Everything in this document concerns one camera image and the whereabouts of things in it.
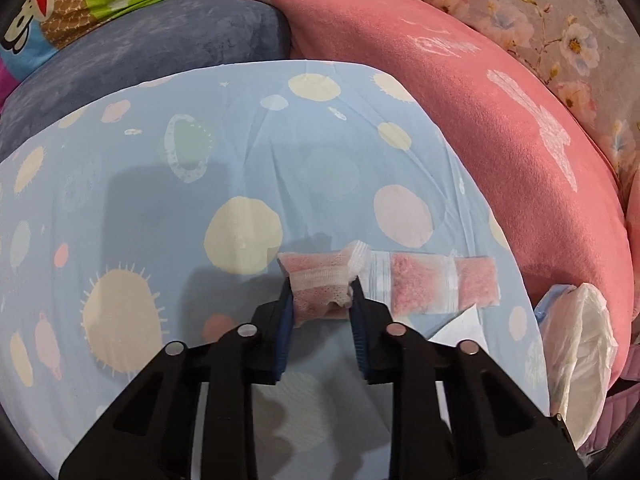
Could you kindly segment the pink pillow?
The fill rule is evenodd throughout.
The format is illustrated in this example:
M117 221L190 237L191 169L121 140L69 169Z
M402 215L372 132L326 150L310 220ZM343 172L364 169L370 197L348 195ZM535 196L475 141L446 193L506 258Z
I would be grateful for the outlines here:
M634 269L634 310L632 318L639 315L640 310L640 174L634 173L628 196L626 210L626 228L631 253L632 268Z

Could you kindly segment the pink quilted bag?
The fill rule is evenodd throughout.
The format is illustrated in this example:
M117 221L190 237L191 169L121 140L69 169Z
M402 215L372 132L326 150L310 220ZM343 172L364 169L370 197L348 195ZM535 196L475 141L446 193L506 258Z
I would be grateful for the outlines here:
M579 454L590 455L604 450L616 431L623 426L638 401L639 373L623 374L608 392L597 426L578 450Z

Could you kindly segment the pink mesh sachet packet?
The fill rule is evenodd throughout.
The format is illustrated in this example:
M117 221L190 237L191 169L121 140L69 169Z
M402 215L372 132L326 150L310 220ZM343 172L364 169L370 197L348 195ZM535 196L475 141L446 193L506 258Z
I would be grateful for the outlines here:
M500 302L497 266L490 257L379 252L357 240L327 254L281 252L278 260L290 280L297 324L347 318L356 301L355 282L395 318Z

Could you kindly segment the colourful monkey print bedsheet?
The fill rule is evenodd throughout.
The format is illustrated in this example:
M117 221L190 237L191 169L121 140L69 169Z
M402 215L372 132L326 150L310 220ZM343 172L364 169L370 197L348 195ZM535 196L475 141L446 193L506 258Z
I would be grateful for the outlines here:
M1 35L1 99L59 50L108 21L163 0L25 0Z

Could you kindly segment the white trash bag bin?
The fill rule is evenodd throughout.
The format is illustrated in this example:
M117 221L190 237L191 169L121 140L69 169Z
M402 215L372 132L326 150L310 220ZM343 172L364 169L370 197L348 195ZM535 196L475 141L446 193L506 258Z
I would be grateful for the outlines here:
M602 414L618 349L608 304L593 284L554 285L534 313L546 360L550 413L562 417L580 448Z

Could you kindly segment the blue polka dot table cloth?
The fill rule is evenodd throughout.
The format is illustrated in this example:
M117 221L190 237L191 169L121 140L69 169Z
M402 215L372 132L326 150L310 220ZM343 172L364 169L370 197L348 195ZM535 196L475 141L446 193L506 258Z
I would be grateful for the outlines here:
M537 323L469 171L393 76L234 64L117 91L1 161L1 404L56 474L168 342L197 346L277 298L281 252L489 257L490 355L549 406Z

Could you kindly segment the blue grey cushion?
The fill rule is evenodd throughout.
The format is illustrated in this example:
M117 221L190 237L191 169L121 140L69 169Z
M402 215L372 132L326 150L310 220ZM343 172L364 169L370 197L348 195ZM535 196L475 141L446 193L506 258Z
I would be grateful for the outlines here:
M110 93L221 64L284 60L291 29L255 0L164 0L116 18L53 55L14 90L1 113L1 155Z

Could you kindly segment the grey floral quilt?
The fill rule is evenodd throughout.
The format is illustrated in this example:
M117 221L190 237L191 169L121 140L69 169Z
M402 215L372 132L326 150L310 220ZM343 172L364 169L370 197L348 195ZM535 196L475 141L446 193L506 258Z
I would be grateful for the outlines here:
M599 145L620 187L639 168L639 35L617 0L423 0L534 73Z

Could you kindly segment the pink towel blanket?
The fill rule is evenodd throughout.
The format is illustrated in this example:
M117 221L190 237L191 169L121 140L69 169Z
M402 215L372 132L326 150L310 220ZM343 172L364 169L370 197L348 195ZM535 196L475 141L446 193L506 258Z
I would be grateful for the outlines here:
M300 58L394 76L456 151L539 299L554 284L602 292L620 374L631 344L634 270L613 171L524 66L420 0L257 0L279 9Z

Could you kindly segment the white hotel paper packet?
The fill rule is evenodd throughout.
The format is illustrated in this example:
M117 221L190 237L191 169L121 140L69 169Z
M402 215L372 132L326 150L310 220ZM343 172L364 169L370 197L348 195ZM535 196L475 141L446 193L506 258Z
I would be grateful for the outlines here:
M488 350L477 306L464 310L430 338L431 342L448 347L455 347L464 340L475 341L484 351Z

